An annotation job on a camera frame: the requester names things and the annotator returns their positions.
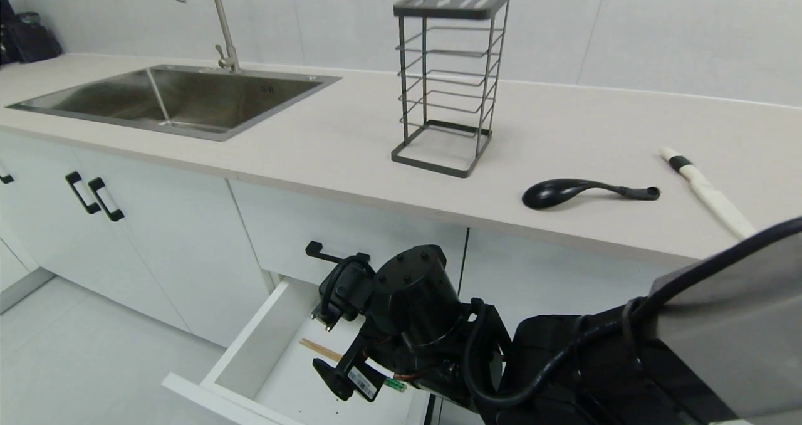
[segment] stainless steel sink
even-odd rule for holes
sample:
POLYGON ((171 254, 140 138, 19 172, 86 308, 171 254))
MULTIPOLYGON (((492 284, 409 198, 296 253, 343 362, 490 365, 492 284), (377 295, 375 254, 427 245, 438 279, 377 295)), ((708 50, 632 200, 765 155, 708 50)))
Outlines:
POLYGON ((223 142, 337 80, 161 65, 8 108, 223 142))

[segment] floor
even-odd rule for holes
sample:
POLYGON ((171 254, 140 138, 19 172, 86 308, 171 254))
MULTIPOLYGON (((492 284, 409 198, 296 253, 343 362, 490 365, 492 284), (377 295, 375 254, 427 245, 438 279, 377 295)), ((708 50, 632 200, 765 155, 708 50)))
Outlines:
POLYGON ((0 315, 0 423, 218 425, 160 383, 223 351, 56 277, 0 315))

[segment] black ladle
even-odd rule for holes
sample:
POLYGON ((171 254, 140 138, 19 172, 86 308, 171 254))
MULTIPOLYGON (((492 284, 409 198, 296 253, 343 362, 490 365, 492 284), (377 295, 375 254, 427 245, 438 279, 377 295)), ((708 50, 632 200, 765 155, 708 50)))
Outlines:
POLYGON ((590 188, 602 188, 621 194, 627 199, 640 201, 654 201, 660 197, 660 189, 658 187, 627 188, 584 179, 550 179, 530 187, 521 199, 526 207, 541 210, 562 204, 571 199, 571 197, 577 196, 590 188))

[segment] white tiled wall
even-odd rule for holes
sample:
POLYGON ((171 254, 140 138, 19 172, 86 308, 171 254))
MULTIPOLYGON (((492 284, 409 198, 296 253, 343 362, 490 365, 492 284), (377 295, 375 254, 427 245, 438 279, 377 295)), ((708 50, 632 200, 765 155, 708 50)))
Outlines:
MULTIPOLYGON (((395 0, 223 0, 244 61, 393 71, 395 0)), ((212 0, 11 0, 72 53, 213 59, 212 0)), ((802 0, 513 0, 502 77, 802 106, 802 0)))

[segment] white knife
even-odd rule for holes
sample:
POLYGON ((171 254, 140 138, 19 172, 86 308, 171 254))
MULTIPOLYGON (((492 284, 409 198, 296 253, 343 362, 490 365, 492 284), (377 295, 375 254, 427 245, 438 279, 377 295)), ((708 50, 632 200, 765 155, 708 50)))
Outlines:
POLYGON ((702 171, 693 165, 690 160, 682 157, 679 152, 671 148, 661 148, 660 153, 662 157, 674 168, 674 171, 682 174, 690 183, 691 191, 696 194, 699 201, 708 208, 721 223, 739 239, 747 239, 752 234, 756 233, 754 226, 751 225, 749 220, 738 210, 738 207, 730 202, 724 193, 716 190, 713 184, 704 177, 702 171))

